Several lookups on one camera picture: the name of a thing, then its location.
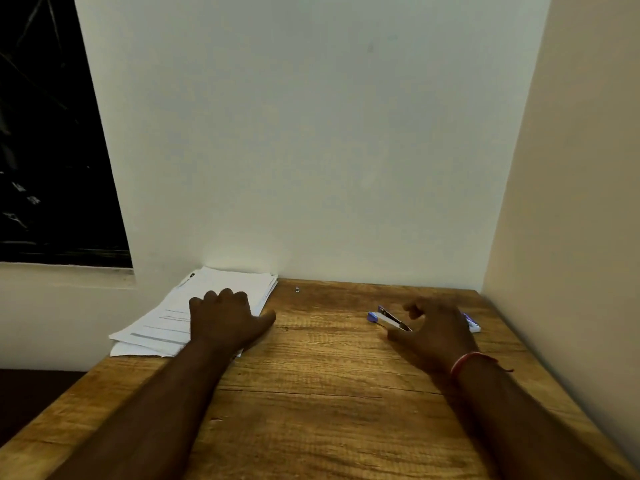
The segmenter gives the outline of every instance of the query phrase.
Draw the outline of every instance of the window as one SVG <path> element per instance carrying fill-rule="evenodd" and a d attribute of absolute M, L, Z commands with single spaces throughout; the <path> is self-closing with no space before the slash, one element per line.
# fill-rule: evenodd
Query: window
<path fill-rule="evenodd" d="M 131 267 L 73 0 L 0 0 L 0 260 Z"/>

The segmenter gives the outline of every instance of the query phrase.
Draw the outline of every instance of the wooden desk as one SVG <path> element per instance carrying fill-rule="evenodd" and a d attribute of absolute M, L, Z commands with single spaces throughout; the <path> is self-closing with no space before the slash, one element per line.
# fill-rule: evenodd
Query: wooden desk
<path fill-rule="evenodd" d="M 434 291 L 281 280 L 267 304 L 278 320 L 222 378 L 186 477 L 496 477 L 460 397 L 450 388 L 444 396 L 366 320 L 378 304 L 404 317 L 403 302 Z M 610 464 L 640 478 L 478 293 L 439 291 L 480 323 L 482 350 L 515 368 L 518 382 Z M 0 449 L 0 478 L 44 478 L 162 364 L 104 359 Z"/>

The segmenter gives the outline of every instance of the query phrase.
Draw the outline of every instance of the red bracelet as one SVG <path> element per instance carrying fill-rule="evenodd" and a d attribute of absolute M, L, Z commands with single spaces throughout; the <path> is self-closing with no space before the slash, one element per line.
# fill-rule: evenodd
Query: red bracelet
<path fill-rule="evenodd" d="M 498 359 L 496 359 L 495 357 L 491 357 L 491 355 L 483 354 L 482 352 L 469 352 L 468 354 L 464 354 L 453 364 L 453 367 L 451 368 L 450 375 L 454 381 L 457 379 L 460 373 L 460 369 L 462 369 L 462 366 L 465 364 L 465 362 L 468 361 L 474 355 L 477 355 L 479 357 L 484 357 L 486 359 L 489 359 L 491 362 L 498 363 Z"/>

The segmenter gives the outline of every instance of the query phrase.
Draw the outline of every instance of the paper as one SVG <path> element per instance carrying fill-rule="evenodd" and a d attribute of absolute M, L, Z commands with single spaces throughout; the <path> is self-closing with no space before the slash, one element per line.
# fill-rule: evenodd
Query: paper
<path fill-rule="evenodd" d="M 278 277 L 268 273 L 236 273 L 203 267 L 183 280 L 156 306 L 132 325 L 113 333 L 110 339 L 124 342 L 111 351 L 116 355 L 174 356 L 191 339 L 189 300 L 213 290 L 244 291 L 253 315 L 260 315 Z"/>

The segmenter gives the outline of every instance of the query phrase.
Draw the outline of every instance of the hand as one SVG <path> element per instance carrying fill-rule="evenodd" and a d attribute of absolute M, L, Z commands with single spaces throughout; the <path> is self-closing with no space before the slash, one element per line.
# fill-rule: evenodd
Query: hand
<path fill-rule="evenodd" d="M 191 298 L 191 341 L 204 342 L 233 354 L 251 344 L 266 332 L 276 320 L 276 312 L 261 317 L 251 314 L 244 291 L 234 293 L 225 288 L 217 295 L 208 291 L 204 299 Z"/>
<path fill-rule="evenodd" d="M 434 361 L 448 372 L 462 355 L 478 350 L 467 319 L 454 304 L 436 298 L 416 298 L 403 308 L 412 320 L 425 315 L 422 327 L 417 331 L 389 330 L 387 336 L 422 359 Z"/>

